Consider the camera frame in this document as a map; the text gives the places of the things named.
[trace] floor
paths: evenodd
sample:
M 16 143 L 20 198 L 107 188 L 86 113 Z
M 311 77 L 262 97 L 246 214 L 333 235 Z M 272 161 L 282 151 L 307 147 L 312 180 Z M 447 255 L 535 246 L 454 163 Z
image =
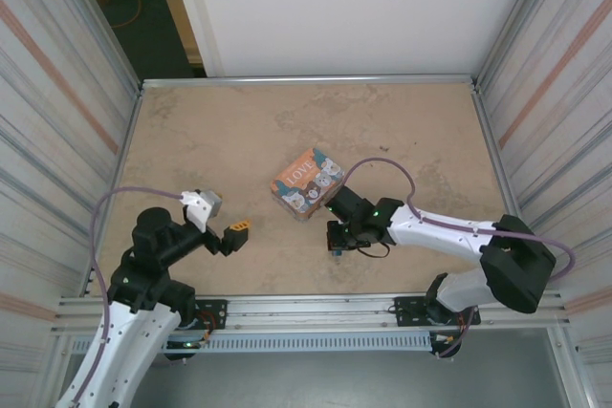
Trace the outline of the floor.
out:
M 545 330 L 472 331 L 454 361 L 425 352 L 196 355 L 145 375 L 132 407 L 158 406 L 569 407 Z
M 147 89 L 121 185 L 181 192 L 212 188 L 224 203 L 210 226 L 245 218 L 251 237 L 225 258 L 200 248 L 171 268 L 198 294 L 328 294 L 424 291 L 441 272 L 474 268 L 422 247 L 394 247 L 372 260 L 326 246 L 327 210 L 299 223 L 273 199 L 271 180 L 309 147 L 345 169 L 386 156 L 412 171 L 415 204 L 451 216 L 497 220 L 500 192 L 465 84 L 303 85 Z M 365 166 L 349 183 L 377 201 L 408 186 L 386 164 Z M 101 252 L 107 279 L 131 246 L 138 214 L 161 205 L 180 222 L 181 206 L 141 193 L 118 196 Z
M 127 22 L 137 9 L 138 0 L 111 0 L 102 10 L 112 26 Z M 136 20 L 113 31 L 139 80 L 194 77 L 165 0 L 142 0 Z

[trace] tan table surface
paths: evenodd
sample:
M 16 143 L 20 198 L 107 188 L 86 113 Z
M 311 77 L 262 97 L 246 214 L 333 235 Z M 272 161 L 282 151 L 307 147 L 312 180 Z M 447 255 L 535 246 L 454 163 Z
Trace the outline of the tan table surface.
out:
M 348 169 L 365 157 L 399 161 L 417 183 L 415 204 L 497 220 L 503 204 L 467 85 L 300 85 L 147 89 L 121 185 L 223 194 L 209 222 L 221 233 L 251 219 L 251 238 L 230 257 L 200 248 L 171 268 L 198 294 L 328 294 L 425 290 L 434 276 L 472 265 L 422 247 L 383 260 L 327 251 L 325 209 L 299 223 L 273 200 L 270 181 L 308 147 Z M 403 199 L 408 183 L 387 164 L 366 165 L 349 185 L 363 197 Z M 138 214 L 181 205 L 124 193 L 111 213 L 100 265 L 106 279 L 131 246 Z

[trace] wire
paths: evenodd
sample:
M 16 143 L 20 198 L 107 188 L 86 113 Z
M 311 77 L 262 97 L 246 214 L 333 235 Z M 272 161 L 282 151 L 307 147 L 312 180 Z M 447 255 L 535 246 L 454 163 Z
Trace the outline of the wire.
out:
M 166 191 L 156 190 L 155 188 L 148 188 L 146 186 L 121 186 L 119 188 L 112 189 L 102 195 L 102 197 L 98 200 L 96 205 L 94 206 L 94 210 L 92 211 L 92 217 L 89 222 L 89 258 L 92 264 L 92 269 L 94 270 L 94 274 L 98 279 L 99 288 L 102 295 L 102 337 L 100 338 L 98 352 L 96 353 L 96 357 L 94 358 L 94 362 L 92 363 L 89 372 L 83 379 L 83 383 L 81 384 L 78 391 L 76 391 L 75 397 L 73 398 L 73 404 L 75 406 L 78 405 L 78 401 L 81 396 L 87 389 L 87 385 L 90 383 L 92 378 L 94 377 L 94 373 L 98 368 L 100 361 L 102 360 L 102 355 L 104 354 L 104 348 L 106 346 L 106 339 L 108 338 L 108 332 L 110 329 L 110 320 L 111 320 L 111 311 L 110 305 L 108 302 L 108 295 L 106 293 L 106 283 L 104 282 L 104 276 L 102 275 L 102 271 L 99 268 L 98 261 L 96 260 L 96 241 L 95 241 L 95 233 L 96 233 L 96 220 L 98 219 L 98 214 L 102 205 L 108 200 L 111 196 L 116 195 L 118 193 L 122 193 L 124 191 L 138 191 L 141 193 L 151 193 L 153 195 L 165 196 L 167 198 L 180 200 L 183 196 L 177 195 L 175 193 L 168 193 Z
M 557 272 L 556 274 L 554 274 L 553 276 L 550 277 L 551 281 L 556 281 L 558 279 L 560 279 L 561 277 L 565 276 L 568 272 L 570 272 L 573 268 L 574 265 L 576 264 L 576 253 L 569 248 L 568 246 L 566 246 L 563 243 L 560 243 L 559 241 L 556 241 L 554 239 L 551 238 L 545 238 L 545 237 L 541 237 L 541 236 L 535 236 L 534 234 L 529 234 L 529 233 L 514 233 L 512 231 L 502 231 L 502 230 L 498 230 L 498 229 L 485 229 L 485 228 L 474 228 L 472 226 L 463 226 L 463 225 L 454 225 L 454 224 L 447 224 L 446 222 L 440 222 L 434 219 L 430 219 L 426 216 L 423 216 L 421 214 L 421 212 L 419 212 L 419 210 L 414 206 L 414 204 L 412 203 L 412 197 L 414 196 L 414 194 L 417 191 L 417 186 L 416 183 L 414 182 L 414 179 L 412 179 L 412 176 L 410 175 L 410 173 L 398 162 L 390 160 L 389 158 L 382 158 L 382 157 L 372 157 L 372 158 L 366 158 L 364 160 L 358 161 L 353 167 L 351 167 L 348 172 L 346 173 L 346 175 L 344 176 L 344 181 L 342 182 L 342 184 L 345 184 L 346 181 L 348 181 L 349 177 L 351 177 L 351 175 L 355 172 L 355 170 L 361 166 L 362 164 L 365 164 L 367 162 L 372 162 L 372 161 L 381 161 L 381 162 L 386 162 L 388 164 L 391 164 L 395 167 L 397 167 L 398 169 L 400 169 L 404 175 L 406 176 L 406 178 L 408 179 L 408 181 L 410 182 L 410 193 L 408 193 L 408 196 L 405 199 L 405 203 L 407 204 L 408 208 L 410 209 L 410 211 L 414 214 L 414 216 L 416 218 L 419 219 L 419 221 L 421 222 L 425 222 L 426 224 L 431 224 L 431 225 L 436 225 L 442 228 L 446 228 L 446 229 L 454 229 L 457 231 L 464 231 L 466 233 L 470 233 L 470 234 L 484 234 L 484 235 L 488 235 L 488 236 L 500 236 L 503 238 L 514 238 L 514 239 L 522 239 L 525 241 L 535 241 L 538 243 L 542 243 L 542 244 L 548 244 L 550 246 L 555 246 L 560 248 L 561 250 L 563 250 L 565 253 L 567 253 L 568 257 L 569 257 L 569 261 L 567 263 L 567 265 L 561 269 L 559 272 Z
M 202 321 L 206 321 L 206 316 L 208 316 L 208 321 L 210 322 L 210 330 L 209 333 L 212 333 L 214 330 L 217 330 L 217 321 L 214 318 L 214 314 L 210 311 L 198 311 L 198 317 L 202 319 Z
M 138 19 L 138 17 L 142 13 L 142 0 L 136 0 L 136 1 L 138 2 L 138 7 L 136 8 L 136 14 L 134 14 L 134 16 L 132 16 L 130 19 L 128 19 L 127 21 L 125 21 L 123 23 L 111 24 L 111 29 L 122 28 L 124 26 L 127 26 L 128 24 L 132 24 L 134 21 L 136 21 Z
M 466 328 L 466 321 L 463 320 L 463 314 L 461 312 L 457 314 L 457 322 L 459 322 L 459 330 L 462 332 Z
M 385 243 L 381 243 L 381 245 L 386 248 L 386 254 L 385 255 L 372 255 L 371 253 L 367 253 L 365 250 L 361 250 L 360 248 L 357 249 L 357 252 L 359 252 L 361 255 L 365 255 L 366 257 L 369 257 L 369 258 L 386 258 L 386 257 L 389 256 L 389 253 L 391 252 L 391 247 L 389 247 Z
M 443 350 L 441 353 L 436 353 L 438 357 L 444 357 L 445 355 L 448 355 L 453 349 L 455 349 L 457 346 L 461 344 L 461 342 L 463 341 L 463 338 L 466 337 L 466 334 L 468 334 L 468 330 L 470 329 L 471 321 L 474 318 L 474 311 L 475 311 L 475 307 L 471 309 L 470 315 L 468 316 L 468 322 L 466 323 L 466 326 L 464 327 L 459 337 L 457 337 L 457 339 L 455 339 L 455 341 L 450 346 L 448 346 L 448 348 Z
M 134 21 L 136 21 L 139 18 L 139 16 L 142 13 L 142 0 L 136 0 L 136 1 L 138 2 L 138 7 L 136 8 L 136 13 L 134 13 L 134 16 L 132 16 L 130 19 L 128 19 L 124 23 L 111 24 L 111 29 L 123 28 L 129 24 L 132 24 Z

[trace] white wall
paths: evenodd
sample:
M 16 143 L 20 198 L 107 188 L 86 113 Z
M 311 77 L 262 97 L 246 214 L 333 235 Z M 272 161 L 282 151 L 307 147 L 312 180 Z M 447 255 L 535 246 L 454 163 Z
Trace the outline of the white wall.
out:
M 515 0 L 185 0 L 209 75 L 475 73 Z

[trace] white panel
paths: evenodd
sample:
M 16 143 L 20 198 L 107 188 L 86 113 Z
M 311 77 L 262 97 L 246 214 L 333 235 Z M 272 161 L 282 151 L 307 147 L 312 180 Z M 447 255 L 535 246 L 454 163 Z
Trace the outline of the white panel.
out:
M 0 0 L 2 408 L 43 406 L 54 309 L 89 271 L 92 208 L 138 97 L 100 17 L 94 0 Z
M 486 85 L 486 110 L 531 229 L 577 253 L 555 282 L 576 351 L 612 391 L 612 0 L 532 0 Z M 559 257 L 559 265 L 566 257 Z
M 473 73 L 515 0 L 185 0 L 209 75 Z

